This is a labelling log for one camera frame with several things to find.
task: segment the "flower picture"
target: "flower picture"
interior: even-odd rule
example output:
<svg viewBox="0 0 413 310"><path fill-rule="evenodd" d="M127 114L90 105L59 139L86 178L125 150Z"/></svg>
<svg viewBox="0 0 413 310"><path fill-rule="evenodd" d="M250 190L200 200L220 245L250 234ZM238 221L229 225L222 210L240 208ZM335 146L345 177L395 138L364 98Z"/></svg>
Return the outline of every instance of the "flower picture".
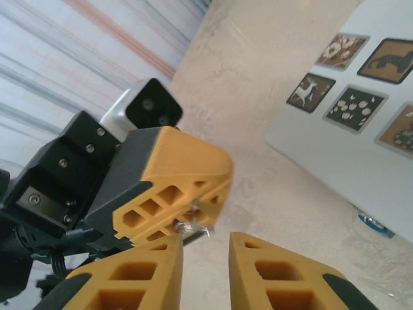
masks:
<svg viewBox="0 0 413 310"><path fill-rule="evenodd" d="M379 138L399 154L413 158L413 104L407 104Z"/></svg>
<svg viewBox="0 0 413 310"><path fill-rule="evenodd" d="M326 47L316 64L344 70L366 42L365 37L338 34Z"/></svg>
<svg viewBox="0 0 413 310"><path fill-rule="evenodd" d="M358 132L384 100L382 96L348 87L325 117Z"/></svg>

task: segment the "bolt head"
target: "bolt head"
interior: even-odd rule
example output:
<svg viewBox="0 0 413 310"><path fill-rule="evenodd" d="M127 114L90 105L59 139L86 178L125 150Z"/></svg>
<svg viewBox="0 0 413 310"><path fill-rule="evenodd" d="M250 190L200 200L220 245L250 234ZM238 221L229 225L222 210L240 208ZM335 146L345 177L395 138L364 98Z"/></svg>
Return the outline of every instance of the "bolt head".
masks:
<svg viewBox="0 0 413 310"><path fill-rule="evenodd" d="M67 167L67 160L65 160L64 158L61 158L59 160L59 166L62 168L66 168Z"/></svg>
<svg viewBox="0 0 413 310"><path fill-rule="evenodd" d="M32 205L38 205L41 201L41 198L38 194L31 194L28 198L28 201L32 204Z"/></svg>
<svg viewBox="0 0 413 310"><path fill-rule="evenodd" d="M70 215L65 215L65 217L63 218L63 221L65 223L70 223L72 221L72 217Z"/></svg>
<svg viewBox="0 0 413 310"><path fill-rule="evenodd" d="M96 129L96 133L98 136L104 136L106 134L106 131L102 127L99 127L98 129Z"/></svg>
<svg viewBox="0 0 413 310"><path fill-rule="evenodd" d="M66 201L66 205L68 207L73 207L73 206L76 205L76 201L75 200L68 200L68 201Z"/></svg>
<svg viewBox="0 0 413 310"><path fill-rule="evenodd" d="M86 146L86 151L87 151L87 153L93 153L95 151L94 145L93 144L88 144Z"/></svg>

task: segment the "black cable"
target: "black cable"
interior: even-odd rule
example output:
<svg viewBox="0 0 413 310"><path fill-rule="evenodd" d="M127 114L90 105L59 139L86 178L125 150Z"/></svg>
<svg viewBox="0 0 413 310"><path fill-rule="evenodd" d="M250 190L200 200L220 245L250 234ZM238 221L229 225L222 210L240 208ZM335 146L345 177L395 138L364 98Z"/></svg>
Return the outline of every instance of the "black cable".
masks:
<svg viewBox="0 0 413 310"><path fill-rule="evenodd" d="M51 254L50 264L52 265L53 273L58 278L66 278L68 270L66 269L65 257L61 253Z"/></svg>

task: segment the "animal artwork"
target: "animal artwork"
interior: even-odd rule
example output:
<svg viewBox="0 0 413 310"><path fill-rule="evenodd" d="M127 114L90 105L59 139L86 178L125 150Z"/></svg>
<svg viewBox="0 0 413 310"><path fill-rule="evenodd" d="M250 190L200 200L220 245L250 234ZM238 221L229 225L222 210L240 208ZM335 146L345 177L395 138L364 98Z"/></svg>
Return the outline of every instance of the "animal artwork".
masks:
<svg viewBox="0 0 413 310"><path fill-rule="evenodd" d="M304 88L303 84L298 86L296 90L293 93L293 97L297 96L302 102L303 102L303 107L305 106L305 100L308 98L309 101L312 100L312 91L313 88L317 87L317 83L310 79L309 77L307 78L308 82L310 83L307 88Z"/></svg>
<svg viewBox="0 0 413 310"><path fill-rule="evenodd" d="M376 65L376 68L385 68L387 65L394 65L397 67L399 73L403 73L408 69L413 60L413 50L408 52L405 56L399 55L384 55L379 58L373 59L368 67L372 68L373 64Z"/></svg>
<svg viewBox="0 0 413 310"><path fill-rule="evenodd" d="M413 41L384 39L358 70L359 76L400 84L413 70Z"/></svg>
<svg viewBox="0 0 413 310"><path fill-rule="evenodd" d="M287 103L311 113L321 103L336 81L312 73L306 74Z"/></svg>

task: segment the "camera lens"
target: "camera lens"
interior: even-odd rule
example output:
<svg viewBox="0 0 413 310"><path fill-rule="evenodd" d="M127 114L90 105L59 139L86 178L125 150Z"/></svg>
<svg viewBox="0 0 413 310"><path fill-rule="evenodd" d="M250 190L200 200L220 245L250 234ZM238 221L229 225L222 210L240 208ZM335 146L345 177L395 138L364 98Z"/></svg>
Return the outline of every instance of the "camera lens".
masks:
<svg viewBox="0 0 413 310"><path fill-rule="evenodd" d="M146 111L151 111L154 109L154 102L151 99L145 99L142 102L142 107L146 110Z"/></svg>

